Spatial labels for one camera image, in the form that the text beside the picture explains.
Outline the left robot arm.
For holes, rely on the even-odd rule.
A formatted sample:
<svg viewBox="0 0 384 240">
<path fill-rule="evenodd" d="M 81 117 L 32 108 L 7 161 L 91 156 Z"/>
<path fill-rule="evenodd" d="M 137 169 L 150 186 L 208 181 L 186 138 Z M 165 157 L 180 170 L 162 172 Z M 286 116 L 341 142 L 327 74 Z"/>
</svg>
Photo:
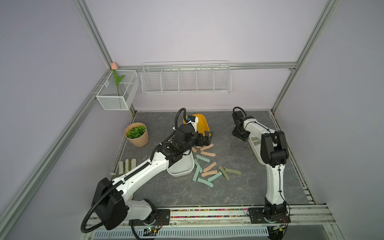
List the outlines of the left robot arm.
<svg viewBox="0 0 384 240">
<path fill-rule="evenodd" d="M 158 208 L 148 199 L 133 200 L 133 195 L 163 171 L 175 178 L 193 171 L 192 148 L 210 145 L 214 134 L 199 130 L 199 121 L 198 117 L 188 116 L 186 109 L 181 108 L 175 117 L 173 132 L 153 148 L 146 161 L 124 175 L 99 181 L 91 208 L 81 223 L 81 232 L 90 233 L 100 227 L 112 230 L 124 220 L 154 224 L 161 216 Z"/>
</svg>

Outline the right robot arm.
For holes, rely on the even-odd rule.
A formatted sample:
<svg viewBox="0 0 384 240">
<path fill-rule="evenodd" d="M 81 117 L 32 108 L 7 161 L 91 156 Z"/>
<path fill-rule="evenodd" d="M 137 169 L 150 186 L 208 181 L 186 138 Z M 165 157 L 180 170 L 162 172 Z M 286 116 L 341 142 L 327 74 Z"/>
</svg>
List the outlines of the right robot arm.
<svg viewBox="0 0 384 240">
<path fill-rule="evenodd" d="M 275 131 L 247 115 L 240 107 L 232 111 L 235 128 L 232 135 L 248 141 L 258 162 L 267 170 L 267 193 L 262 214 L 267 222 L 290 222 L 290 209 L 284 196 L 284 170 L 289 158 L 283 131 Z"/>
</svg>

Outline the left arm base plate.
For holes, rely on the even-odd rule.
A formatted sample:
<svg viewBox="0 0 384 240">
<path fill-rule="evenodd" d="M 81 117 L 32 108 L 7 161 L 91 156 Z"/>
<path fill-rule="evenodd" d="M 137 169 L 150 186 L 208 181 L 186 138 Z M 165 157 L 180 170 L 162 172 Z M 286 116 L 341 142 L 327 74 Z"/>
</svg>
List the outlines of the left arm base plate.
<svg viewBox="0 0 384 240">
<path fill-rule="evenodd" d="M 157 209 L 152 211 L 144 220 L 132 220 L 133 226 L 168 226 L 171 219 L 170 209 Z"/>
</svg>

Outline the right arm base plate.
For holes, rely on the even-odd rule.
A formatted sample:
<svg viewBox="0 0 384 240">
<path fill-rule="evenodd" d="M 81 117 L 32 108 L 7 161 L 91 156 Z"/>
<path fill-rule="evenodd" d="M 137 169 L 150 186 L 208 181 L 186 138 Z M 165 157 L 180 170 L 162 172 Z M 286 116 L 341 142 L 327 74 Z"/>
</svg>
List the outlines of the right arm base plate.
<svg viewBox="0 0 384 240">
<path fill-rule="evenodd" d="M 290 224 L 291 218 L 288 213 L 271 214 L 264 207 L 248 208 L 246 215 L 252 224 Z"/>
</svg>

